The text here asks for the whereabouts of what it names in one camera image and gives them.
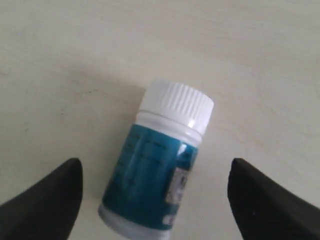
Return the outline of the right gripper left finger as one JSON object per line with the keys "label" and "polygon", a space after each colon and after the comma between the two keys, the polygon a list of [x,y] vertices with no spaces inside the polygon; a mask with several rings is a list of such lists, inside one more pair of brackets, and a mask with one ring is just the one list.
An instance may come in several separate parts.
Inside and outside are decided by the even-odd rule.
{"label": "right gripper left finger", "polygon": [[83,199],[83,166],[70,158],[36,184],[1,204],[2,240],[66,240]]}

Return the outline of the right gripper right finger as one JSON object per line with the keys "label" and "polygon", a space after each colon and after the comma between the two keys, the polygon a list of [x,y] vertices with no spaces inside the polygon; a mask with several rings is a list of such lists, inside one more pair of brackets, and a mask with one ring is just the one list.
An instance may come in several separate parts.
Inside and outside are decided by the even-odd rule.
{"label": "right gripper right finger", "polygon": [[244,240],[318,240],[320,210],[242,158],[231,163],[227,197]]}

